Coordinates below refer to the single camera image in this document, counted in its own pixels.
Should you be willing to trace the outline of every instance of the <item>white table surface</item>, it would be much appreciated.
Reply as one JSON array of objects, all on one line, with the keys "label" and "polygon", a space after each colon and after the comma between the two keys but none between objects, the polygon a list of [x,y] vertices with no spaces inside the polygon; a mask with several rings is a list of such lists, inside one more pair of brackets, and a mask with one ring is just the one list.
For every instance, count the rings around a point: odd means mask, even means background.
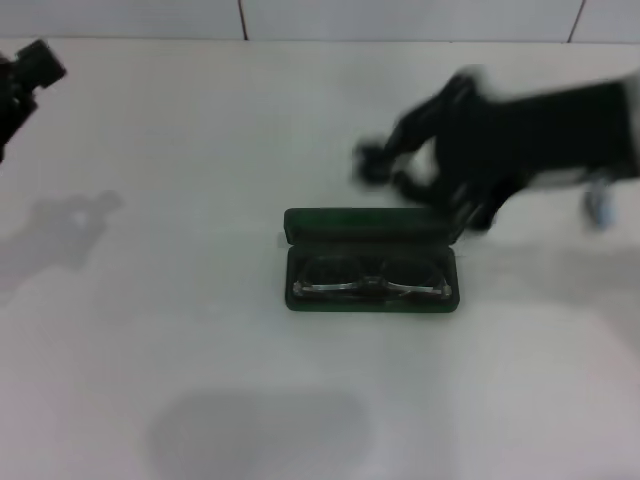
[{"label": "white table surface", "polygon": [[449,316],[290,312],[281,235],[398,205],[350,150],[458,67],[517,93],[639,47],[52,45],[0,175],[0,478],[640,477],[640,185],[604,235],[578,191],[512,200]]}]

